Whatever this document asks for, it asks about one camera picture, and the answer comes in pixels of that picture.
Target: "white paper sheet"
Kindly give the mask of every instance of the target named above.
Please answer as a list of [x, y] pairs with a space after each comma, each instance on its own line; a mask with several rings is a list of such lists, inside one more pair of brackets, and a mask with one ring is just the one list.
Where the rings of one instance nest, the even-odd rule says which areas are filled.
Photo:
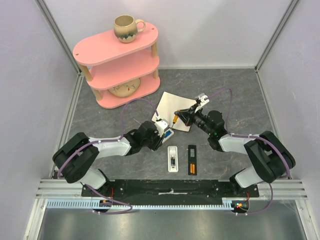
[[[196, 103], [196, 100], [188, 99], [185, 97], [177, 96], [166, 91], [163, 92], [161, 100], [158, 104], [156, 110], [162, 119], [167, 120], [172, 125], [172, 121], [175, 117], [174, 112], [178, 109], [188, 109]], [[156, 113], [154, 113], [151, 121], [156, 121]], [[184, 132], [189, 132], [190, 126], [185, 126], [185, 124], [178, 118], [173, 129], [177, 129]]]

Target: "metal frame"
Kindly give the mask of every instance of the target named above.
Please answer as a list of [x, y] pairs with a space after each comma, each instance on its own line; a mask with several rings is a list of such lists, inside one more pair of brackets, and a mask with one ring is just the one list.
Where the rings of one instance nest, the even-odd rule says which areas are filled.
[[[78, 98], [79, 98], [79, 95], [80, 95], [81, 86], [82, 86], [83, 81], [84, 81], [83, 73], [82, 74], [78, 74], [78, 77], [77, 77], [76, 83], [75, 83], [75, 87], [74, 87], [74, 90], [73, 90], [72, 98], [71, 98], [71, 101], [70, 101], [70, 104], [69, 104], [69, 108], [68, 108], [68, 111], [67, 111], [67, 115], [66, 115], [66, 118], [65, 118], [65, 121], [64, 121], [64, 125], [63, 125], [62, 131], [61, 131], [60, 140], [59, 140], [59, 143], [57, 144], [57, 146], [56, 146], [56, 148], [54, 150], [55, 152], [58, 151], [58, 149], [60, 149], [68, 141], [71, 124], [72, 124], [72, 121], [74, 119], [74, 114], [75, 114], [75, 111], [76, 111], [77, 102], [78, 102]], [[52, 162], [51, 171], [50, 171], [50, 174], [48, 176], [49, 178], [52, 178], [52, 176], [54, 174], [54, 171], [55, 171], [55, 168], [56, 168], [56, 166]]]
[[[51, 202], [74, 202], [77, 208], [84, 208], [88, 201], [94, 202], [101, 200], [101, 197], [82, 197], [82, 185], [79, 182], [69, 184], [64, 179], [42, 179], [36, 199], [33, 205], [29, 223], [24, 235], [24, 240], [37, 239], [44, 218], [45, 209], [48, 201]], [[301, 180], [276, 180], [272, 183], [274, 200], [295, 200], [302, 226], [308, 240], [316, 240], [319, 238], [319, 232], [315, 221], [312, 217], [310, 203]], [[251, 198], [251, 201], [266, 201], [270, 198], [270, 187], [267, 183], [258, 184], [260, 197]], [[229, 201], [242, 201], [244, 198], [228, 197], [223, 198], [225, 203]], [[164, 209], [162, 206], [136, 206], [137, 209]], [[219, 209], [212, 206], [195, 206], [192, 209]], [[174, 209], [185, 209], [185, 206], [176, 207]]]
[[267, 56], [269, 55], [271, 49], [275, 45], [278, 37], [280, 36], [281, 32], [283, 31], [285, 25], [287, 24], [291, 14], [295, 10], [296, 6], [298, 5], [300, 0], [291, 0], [288, 7], [286, 8], [278, 26], [276, 27], [275, 31], [272, 34], [272, 37], [270, 38], [268, 44], [266, 45], [260, 59], [258, 60], [255, 69], [259, 71], [261, 69], [261, 66], [264, 64]]
[[51, 30], [53, 31], [53, 34], [55, 35], [56, 39], [60, 43], [61, 47], [63, 48], [64, 52], [66, 53], [67, 57], [69, 58], [73, 68], [80, 73], [81, 70], [74, 59], [74, 56], [72, 54], [72, 51], [70, 50], [67, 41], [65, 40], [64, 36], [62, 35], [53, 15], [51, 14], [45, 0], [35, 0], [36, 4], [38, 5], [39, 9], [41, 10], [44, 18], [48, 22]]
[[277, 127], [277, 124], [276, 124], [276, 121], [275, 121], [275, 118], [274, 118], [274, 115], [273, 115], [273, 112], [272, 112], [272, 109], [271, 109], [271, 107], [269, 105], [268, 97], [267, 97], [267, 95], [265, 93], [265, 89], [264, 89], [263, 83], [262, 83], [260, 75], [259, 75], [259, 71], [256, 70], [255, 74], [256, 74], [256, 78], [257, 78], [259, 86], [260, 86], [260, 90], [261, 90], [261, 93], [262, 93], [262, 97], [263, 97], [263, 100], [264, 100], [266, 111], [268, 113], [268, 116], [269, 116], [269, 119], [270, 119], [270, 122], [271, 122], [271, 127], [273, 129], [274, 135], [278, 139], [281, 139], [280, 135], [279, 135], [279, 130], [278, 130], [278, 127]]

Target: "metal floor panel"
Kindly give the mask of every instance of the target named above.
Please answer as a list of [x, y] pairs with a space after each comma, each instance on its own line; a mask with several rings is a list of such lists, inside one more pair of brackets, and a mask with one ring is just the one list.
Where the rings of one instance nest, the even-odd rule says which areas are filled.
[[[250, 210], [266, 202], [252, 201]], [[275, 201], [264, 214], [134, 210], [97, 215], [89, 209], [46, 209], [38, 240], [305, 240], [295, 201]]]

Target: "gray table surface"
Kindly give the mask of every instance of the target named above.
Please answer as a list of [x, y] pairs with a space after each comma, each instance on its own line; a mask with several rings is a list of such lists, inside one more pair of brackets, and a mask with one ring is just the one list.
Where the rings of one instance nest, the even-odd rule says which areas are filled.
[[[253, 69], [166, 69], [160, 70], [160, 88], [145, 97], [158, 105], [163, 92], [193, 99], [205, 93], [211, 95], [222, 87], [233, 89], [233, 105], [229, 127], [234, 133], [260, 134], [272, 130], [265, 102]], [[226, 118], [230, 94], [223, 92], [213, 98], [203, 110], [222, 112]], [[70, 129], [71, 138], [78, 132], [89, 137], [112, 138], [121, 134], [120, 114], [122, 107], [100, 107], [84, 81]], [[140, 123], [150, 120], [153, 109], [146, 102], [131, 103], [124, 114], [125, 132], [137, 129]], [[175, 131], [174, 136], [156, 152], [143, 148], [131, 156], [112, 156], [97, 159], [94, 168], [105, 172], [110, 179], [220, 179], [230, 176], [251, 165], [246, 155], [217, 152], [211, 149], [208, 136], [195, 126], [189, 132]], [[188, 175], [188, 145], [197, 146], [197, 176]], [[167, 147], [178, 147], [179, 172], [169, 173]]]

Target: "ceramic mug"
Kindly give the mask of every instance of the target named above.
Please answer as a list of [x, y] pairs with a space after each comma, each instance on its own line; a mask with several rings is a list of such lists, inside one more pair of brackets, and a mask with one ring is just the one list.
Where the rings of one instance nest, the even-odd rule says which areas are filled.
[[[137, 27], [138, 23], [143, 23], [143, 27]], [[146, 29], [146, 23], [142, 19], [135, 20], [133, 16], [121, 15], [114, 20], [114, 34], [123, 43], [131, 43], [136, 39], [137, 33]]]

